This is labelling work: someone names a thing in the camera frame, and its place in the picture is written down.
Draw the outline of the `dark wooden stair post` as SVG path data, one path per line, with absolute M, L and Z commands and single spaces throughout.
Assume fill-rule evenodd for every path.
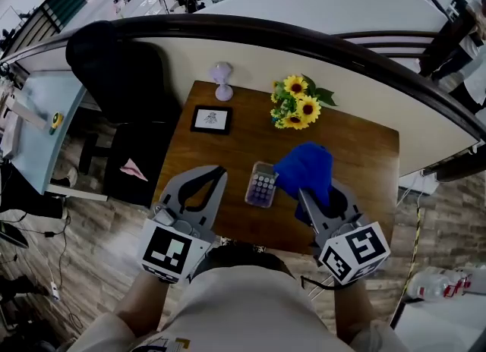
M 422 53 L 419 74 L 427 77 L 436 71 L 453 53 L 476 24 L 475 14 L 469 9 L 459 13 L 453 21 L 447 21 Z

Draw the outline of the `blue cloth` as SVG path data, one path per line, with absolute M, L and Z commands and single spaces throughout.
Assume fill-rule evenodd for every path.
M 317 203 L 328 206 L 332 168 L 332 155 L 314 142 L 296 146 L 273 166 L 277 173 L 276 186 L 298 201 L 295 217 L 306 225 L 310 225 L 311 221 L 298 200 L 298 191 L 306 190 Z

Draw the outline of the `lavender lantern lamp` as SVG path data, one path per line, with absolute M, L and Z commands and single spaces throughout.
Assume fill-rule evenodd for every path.
M 210 69 L 210 76 L 213 82 L 218 85 L 215 96 L 221 102 L 229 101 L 233 96 L 233 90 L 229 85 L 232 71 L 232 66 L 225 61 L 215 63 Z

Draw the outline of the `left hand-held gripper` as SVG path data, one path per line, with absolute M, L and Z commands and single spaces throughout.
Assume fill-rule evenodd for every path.
M 218 165 L 199 166 L 174 176 L 155 215 L 144 222 L 140 266 L 169 284 L 184 281 L 215 241 L 215 222 L 228 173 Z M 179 218 L 176 214 L 185 214 Z

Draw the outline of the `white table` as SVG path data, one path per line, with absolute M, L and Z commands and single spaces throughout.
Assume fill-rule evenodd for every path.
M 406 303 L 394 331 L 410 352 L 486 352 L 486 296 Z

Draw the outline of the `clear lavender calculator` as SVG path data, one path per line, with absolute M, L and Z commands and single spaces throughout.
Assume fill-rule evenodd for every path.
M 245 194 L 245 202 L 264 209 L 270 208 L 276 192 L 278 176 L 273 165 L 255 162 Z

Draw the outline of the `person's dark trousers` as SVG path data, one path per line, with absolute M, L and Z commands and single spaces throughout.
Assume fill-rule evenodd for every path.
M 292 273 L 286 264 L 276 255 L 267 252 L 258 252 L 256 247 L 250 244 L 233 243 L 220 245 L 208 251 L 194 270 L 192 278 L 212 269 L 236 266 L 257 266 L 283 272 L 292 277 Z

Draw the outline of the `black picture frame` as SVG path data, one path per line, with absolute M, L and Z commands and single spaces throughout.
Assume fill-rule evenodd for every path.
M 229 135 L 232 123 L 232 108 L 211 105 L 196 105 L 191 120 L 191 132 Z

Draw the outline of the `black office chair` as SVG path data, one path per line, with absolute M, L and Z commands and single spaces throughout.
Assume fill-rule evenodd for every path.
M 89 134 L 80 154 L 86 174 L 93 158 L 106 159 L 103 193 L 116 200 L 150 207 L 181 106 L 167 93 L 163 62 L 153 46 L 119 39 L 114 25 L 98 21 L 68 40 L 67 63 L 106 120 L 115 125 L 109 147 Z M 148 182 L 119 169 L 132 159 Z

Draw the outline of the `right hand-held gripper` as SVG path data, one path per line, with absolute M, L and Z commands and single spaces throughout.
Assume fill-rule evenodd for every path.
M 323 214 L 320 202 L 306 190 L 298 191 L 298 200 L 314 230 L 318 267 L 344 286 L 373 272 L 390 255 L 390 248 L 380 224 L 360 215 L 351 189 L 336 179 L 332 179 L 332 187 L 337 218 Z

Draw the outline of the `bundle of clear plastic bottles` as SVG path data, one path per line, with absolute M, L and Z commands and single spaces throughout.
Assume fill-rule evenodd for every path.
M 461 269 L 429 266 L 411 277 L 406 294 L 412 299 L 440 301 L 462 296 L 470 284 L 470 276 Z

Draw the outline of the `light blue table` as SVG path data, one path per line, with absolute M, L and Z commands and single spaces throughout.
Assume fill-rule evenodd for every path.
M 51 183 L 66 133 L 85 92 L 82 83 L 70 71 L 33 72 L 16 99 L 45 120 L 46 126 L 40 129 L 28 121 L 23 122 L 18 151 L 11 162 L 40 194 L 50 192 L 105 202 L 106 195 Z M 56 112 L 61 112 L 64 120 L 56 132 L 50 135 L 49 127 Z

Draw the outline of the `sunflower bouquet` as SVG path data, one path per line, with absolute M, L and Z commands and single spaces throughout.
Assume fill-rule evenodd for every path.
M 323 106 L 337 107 L 333 95 L 303 74 L 275 80 L 270 95 L 272 124 L 277 129 L 303 130 L 317 121 Z

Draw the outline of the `yellow tape measure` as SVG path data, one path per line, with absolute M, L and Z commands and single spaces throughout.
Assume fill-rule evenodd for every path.
M 62 124 L 64 120 L 64 115 L 61 113 L 61 112 L 56 112 L 53 116 L 52 116 L 52 121 L 51 121 L 51 125 L 49 127 L 49 134 L 50 135 L 53 135 L 56 130 L 60 127 L 60 125 Z

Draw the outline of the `person's right forearm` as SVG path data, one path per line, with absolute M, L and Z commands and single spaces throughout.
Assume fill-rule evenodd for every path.
M 334 291 L 334 303 L 336 334 L 346 344 L 377 318 L 363 279 Z

